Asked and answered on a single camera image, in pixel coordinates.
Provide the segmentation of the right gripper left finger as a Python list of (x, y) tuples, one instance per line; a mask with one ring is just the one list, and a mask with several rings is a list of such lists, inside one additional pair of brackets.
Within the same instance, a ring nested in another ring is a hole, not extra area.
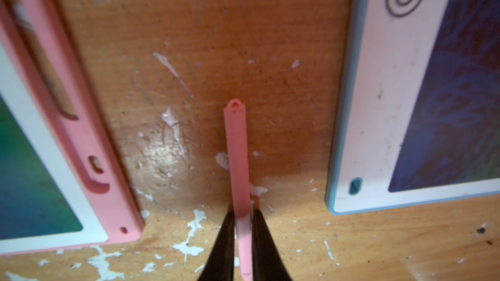
[(234, 280), (234, 212), (228, 212), (198, 281)]

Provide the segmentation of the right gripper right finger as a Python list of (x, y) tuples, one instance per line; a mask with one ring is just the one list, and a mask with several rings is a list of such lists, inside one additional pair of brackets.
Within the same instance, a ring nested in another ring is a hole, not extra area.
[(252, 260), (254, 281), (292, 280), (259, 209), (252, 218)]

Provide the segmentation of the pink stylus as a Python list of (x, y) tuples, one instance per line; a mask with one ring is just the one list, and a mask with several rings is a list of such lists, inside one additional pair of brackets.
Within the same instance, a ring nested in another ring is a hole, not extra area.
[(240, 274), (243, 280), (253, 280), (252, 205), (249, 182), (246, 107), (240, 100), (232, 99), (224, 108), (223, 113)]

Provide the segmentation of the pink framed writing tablet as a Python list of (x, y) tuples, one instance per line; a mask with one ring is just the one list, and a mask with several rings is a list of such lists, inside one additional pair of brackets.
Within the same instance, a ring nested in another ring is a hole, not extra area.
[(1, 253), (137, 241), (144, 222), (53, 0), (21, 0), (64, 111), (1, 2)]

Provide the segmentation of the blue framed tablet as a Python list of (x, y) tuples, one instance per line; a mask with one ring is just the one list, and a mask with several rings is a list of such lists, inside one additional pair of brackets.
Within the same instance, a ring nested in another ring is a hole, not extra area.
[(353, 0), (334, 215), (499, 192), (499, 0)]

